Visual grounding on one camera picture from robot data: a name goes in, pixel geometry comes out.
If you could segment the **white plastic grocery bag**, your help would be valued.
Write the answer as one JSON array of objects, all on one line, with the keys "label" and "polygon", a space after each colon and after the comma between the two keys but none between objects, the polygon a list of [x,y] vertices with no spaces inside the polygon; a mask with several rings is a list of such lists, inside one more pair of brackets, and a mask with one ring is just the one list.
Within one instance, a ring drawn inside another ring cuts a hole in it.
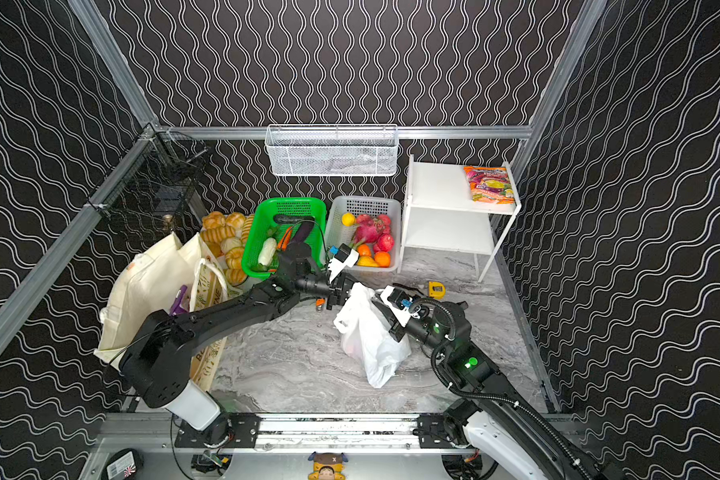
[{"label": "white plastic grocery bag", "polygon": [[341,347],[364,367],[369,385],[382,388],[411,355],[406,338],[397,341],[390,333],[390,324],[372,300],[375,292],[362,283],[350,289],[346,303],[334,319],[341,336]]}]

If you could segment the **green plastic basket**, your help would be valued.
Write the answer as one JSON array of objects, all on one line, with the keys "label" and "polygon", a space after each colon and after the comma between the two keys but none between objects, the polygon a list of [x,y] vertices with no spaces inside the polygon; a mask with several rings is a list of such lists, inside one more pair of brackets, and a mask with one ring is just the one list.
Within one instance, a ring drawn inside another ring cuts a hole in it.
[{"label": "green plastic basket", "polygon": [[324,266],[326,204],[317,198],[271,198],[256,209],[242,259],[250,277],[266,279],[279,266],[280,254],[296,242],[308,245],[317,266]]}]

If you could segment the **purple Fox's candy bag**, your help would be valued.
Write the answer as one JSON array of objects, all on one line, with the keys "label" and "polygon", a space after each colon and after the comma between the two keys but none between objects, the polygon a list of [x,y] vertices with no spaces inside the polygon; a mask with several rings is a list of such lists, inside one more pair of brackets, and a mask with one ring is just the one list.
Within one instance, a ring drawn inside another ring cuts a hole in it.
[{"label": "purple Fox's candy bag", "polygon": [[180,316],[186,314],[189,311],[190,294],[188,293],[188,286],[182,285],[176,293],[174,301],[169,309],[169,314],[172,316]]}]

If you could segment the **cream floral tote bag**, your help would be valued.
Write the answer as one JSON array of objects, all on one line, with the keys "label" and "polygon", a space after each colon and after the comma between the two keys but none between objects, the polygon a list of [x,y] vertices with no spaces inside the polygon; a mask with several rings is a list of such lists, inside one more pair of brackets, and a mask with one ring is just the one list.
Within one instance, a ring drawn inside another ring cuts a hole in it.
[{"label": "cream floral tote bag", "polygon": [[169,313],[182,285],[188,286],[190,294],[188,312],[241,295],[242,284],[229,285],[225,268],[200,235],[187,242],[174,234],[163,237],[136,255],[115,281],[99,313],[102,336],[94,355],[118,368],[125,347],[136,339],[146,317],[155,311]]}]

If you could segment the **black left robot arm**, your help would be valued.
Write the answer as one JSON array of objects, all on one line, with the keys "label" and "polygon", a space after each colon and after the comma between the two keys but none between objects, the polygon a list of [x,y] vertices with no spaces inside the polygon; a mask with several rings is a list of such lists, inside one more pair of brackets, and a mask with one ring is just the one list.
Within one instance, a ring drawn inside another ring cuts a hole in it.
[{"label": "black left robot arm", "polygon": [[212,343],[239,330],[283,316],[308,297],[328,309],[347,301],[357,279],[321,270],[303,242],[278,254],[278,269],[246,293],[223,303],[170,315],[149,314],[125,348],[119,371],[150,408],[163,408],[198,432],[216,429],[222,407],[190,380],[191,359]]}]

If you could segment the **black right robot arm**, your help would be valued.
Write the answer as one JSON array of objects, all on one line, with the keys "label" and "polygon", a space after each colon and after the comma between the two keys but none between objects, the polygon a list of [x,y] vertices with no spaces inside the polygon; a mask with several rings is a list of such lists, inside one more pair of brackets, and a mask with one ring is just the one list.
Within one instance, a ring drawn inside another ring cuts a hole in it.
[{"label": "black right robot arm", "polygon": [[431,298],[400,304],[376,300],[397,341],[431,349],[430,367],[458,400],[443,414],[447,441],[475,448],[516,479],[622,479],[574,445],[527,402],[500,367],[471,339],[466,303]]}]

